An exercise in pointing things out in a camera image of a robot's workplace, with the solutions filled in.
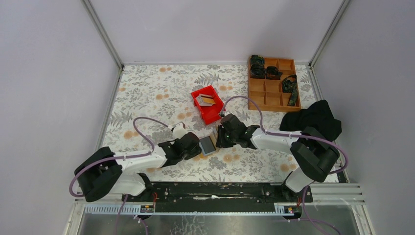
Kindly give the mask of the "yellow leather card holder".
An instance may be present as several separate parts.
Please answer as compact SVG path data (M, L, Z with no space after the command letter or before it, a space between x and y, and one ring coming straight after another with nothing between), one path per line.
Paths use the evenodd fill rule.
M202 157L210 156L219 151L216 146L217 143L217 132L213 131L209 135L199 138L199 146L201 148Z

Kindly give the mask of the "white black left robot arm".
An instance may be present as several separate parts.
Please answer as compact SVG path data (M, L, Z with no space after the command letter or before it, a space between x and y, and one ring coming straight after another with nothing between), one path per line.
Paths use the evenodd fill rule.
M85 198L87 202L100 200L107 194L128 194L146 201L151 197L152 189L142 170L176 165L201 152L200 140L192 132L180 139L159 143L152 152L115 153L105 146L74 171L70 193Z

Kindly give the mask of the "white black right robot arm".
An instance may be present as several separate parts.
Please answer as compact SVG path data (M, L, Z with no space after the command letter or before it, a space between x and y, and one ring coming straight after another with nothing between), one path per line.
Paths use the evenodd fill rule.
M260 125L246 126L235 115L228 114L218 126L218 148L243 148L275 150L294 156L298 168L289 173L280 194L288 202L299 197L300 191L312 182L324 182L340 153L333 143L326 140L315 128L303 131L269 132Z

